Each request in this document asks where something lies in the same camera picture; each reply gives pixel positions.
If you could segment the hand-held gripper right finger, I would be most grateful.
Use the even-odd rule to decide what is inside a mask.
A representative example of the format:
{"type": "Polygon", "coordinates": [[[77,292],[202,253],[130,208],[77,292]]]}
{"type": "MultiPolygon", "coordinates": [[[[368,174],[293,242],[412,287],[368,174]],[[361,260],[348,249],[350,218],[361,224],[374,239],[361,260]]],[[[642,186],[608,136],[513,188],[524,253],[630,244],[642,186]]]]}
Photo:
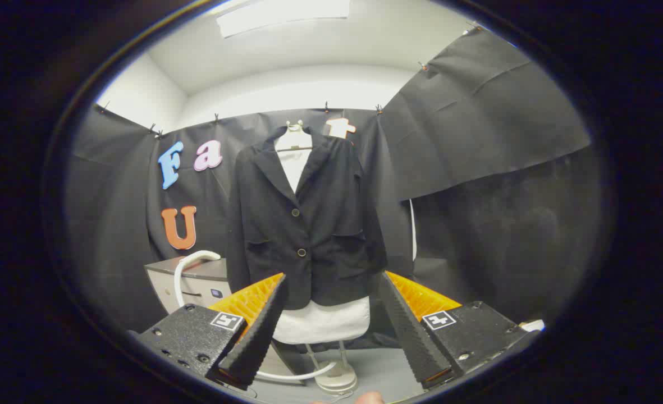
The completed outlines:
{"type": "Polygon", "coordinates": [[[522,327],[482,301],[460,304],[385,271],[378,295],[411,371],[434,389],[524,350],[539,328],[522,327]]]}

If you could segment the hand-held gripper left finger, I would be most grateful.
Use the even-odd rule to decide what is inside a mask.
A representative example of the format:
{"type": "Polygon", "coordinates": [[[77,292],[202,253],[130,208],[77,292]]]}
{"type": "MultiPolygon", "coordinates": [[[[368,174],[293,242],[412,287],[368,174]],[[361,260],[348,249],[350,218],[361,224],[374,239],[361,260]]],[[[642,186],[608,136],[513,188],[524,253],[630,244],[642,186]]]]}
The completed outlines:
{"type": "Polygon", "coordinates": [[[185,373],[247,389],[287,302],[287,277],[263,279],[211,306],[184,304],[135,339],[185,373]]]}

